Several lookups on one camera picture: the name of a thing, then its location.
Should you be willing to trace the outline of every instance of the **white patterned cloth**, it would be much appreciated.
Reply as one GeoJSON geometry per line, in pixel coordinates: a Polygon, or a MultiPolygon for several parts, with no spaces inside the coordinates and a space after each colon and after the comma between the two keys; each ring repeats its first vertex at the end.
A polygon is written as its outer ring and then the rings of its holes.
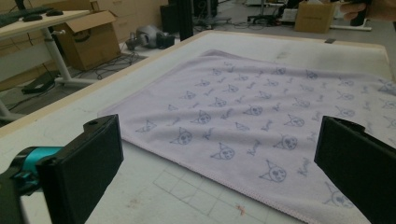
{"type": "Polygon", "coordinates": [[[216,50],[99,116],[109,114],[124,140],[308,223],[368,223],[314,163],[323,115],[396,146],[395,83],[216,50]]]}

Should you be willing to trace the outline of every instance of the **desk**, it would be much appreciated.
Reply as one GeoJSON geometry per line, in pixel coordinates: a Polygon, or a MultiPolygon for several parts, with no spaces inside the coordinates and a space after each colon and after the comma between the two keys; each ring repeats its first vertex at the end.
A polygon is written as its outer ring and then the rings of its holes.
{"type": "MultiPolygon", "coordinates": [[[[209,49],[308,69],[391,78],[382,47],[323,42],[223,32],[193,36],[0,129],[0,172],[26,147],[66,145],[99,110],[209,49]]],[[[87,223],[301,223],[131,144],[124,142],[123,151],[125,160],[87,223]]],[[[32,223],[50,223],[42,193],[22,201],[32,223]]]]}
{"type": "MultiPolygon", "coordinates": [[[[29,49],[17,51],[13,54],[3,57],[0,61],[2,74],[0,81],[9,77],[13,77],[21,72],[24,72],[34,66],[42,64],[50,59],[53,59],[61,73],[62,78],[58,82],[64,84],[92,84],[92,80],[74,79],[70,77],[64,59],[62,58],[56,44],[54,43],[48,27],[65,21],[73,20],[88,14],[89,11],[65,11],[62,16],[47,17],[43,15],[41,21],[23,22],[17,21],[8,26],[0,28],[0,40],[7,39],[16,35],[24,35],[29,32],[41,30],[45,37],[45,42],[34,45],[29,49]]],[[[6,106],[0,101],[0,119],[1,120],[15,120],[23,115],[10,113],[6,106]]]]}

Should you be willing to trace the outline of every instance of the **black pole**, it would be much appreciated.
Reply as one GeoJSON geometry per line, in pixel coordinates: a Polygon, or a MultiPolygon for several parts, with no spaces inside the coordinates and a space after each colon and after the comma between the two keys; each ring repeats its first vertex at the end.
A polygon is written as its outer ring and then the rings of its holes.
{"type": "Polygon", "coordinates": [[[193,36],[191,0],[177,0],[177,13],[178,25],[180,28],[180,40],[183,41],[193,36]]]}

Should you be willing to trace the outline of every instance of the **white desk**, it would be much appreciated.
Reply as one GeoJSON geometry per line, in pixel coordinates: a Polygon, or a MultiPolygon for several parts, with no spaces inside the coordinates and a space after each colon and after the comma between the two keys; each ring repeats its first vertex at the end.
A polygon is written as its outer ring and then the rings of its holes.
{"type": "MultiPolygon", "coordinates": [[[[75,79],[71,78],[64,64],[64,59],[61,56],[58,48],[48,27],[56,24],[70,21],[78,17],[82,17],[88,14],[89,11],[65,11],[62,16],[47,17],[43,15],[43,20],[23,22],[17,21],[8,26],[0,28],[0,40],[7,39],[16,35],[24,35],[29,32],[41,30],[45,37],[44,43],[34,45],[29,49],[17,51],[13,54],[7,55],[1,58],[0,67],[2,73],[0,75],[0,81],[5,80],[9,77],[13,77],[19,73],[22,73],[34,66],[42,64],[44,62],[53,59],[61,73],[62,78],[58,79],[58,82],[64,84],[92,84],[93,80],[75,79]]],[[[23,115],[10,113],[6,106],[0,101],[0,119],[1,120],[15,120],[21,118],[23,115]]]]}
{"type": "MultiPolygon", "coordinates": [[[[0,129],[0,172],[26,147],[66,145],[82,133],[85,122],[97,118],[99,110],[208,49],[311,69],[370,72],[391,78],[387,54],[379,46],[276,38],[201,33],[18,119],[0,129]]],[[[131,144],[124,142],[123,151],[125,160],[87,223],[300,223],[131,144]]],[[[23,197],[23,202],[31,223],[50,223],[42,193],[23,197]]]]}

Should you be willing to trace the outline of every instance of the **hand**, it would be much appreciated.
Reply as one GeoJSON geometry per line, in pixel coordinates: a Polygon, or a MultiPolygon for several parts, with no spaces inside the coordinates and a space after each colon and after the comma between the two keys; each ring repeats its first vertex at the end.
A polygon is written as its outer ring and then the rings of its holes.
{"type": "Polygon", "coordinates": [[[358,16],[358,12],[363,11],[367,7],[367,19],[396,21],[396,0],[373,0],[369,6],[364,3],[343,4],[340,6],[340,11],[346,13],[344,19],[350,21],[358,16]]]}

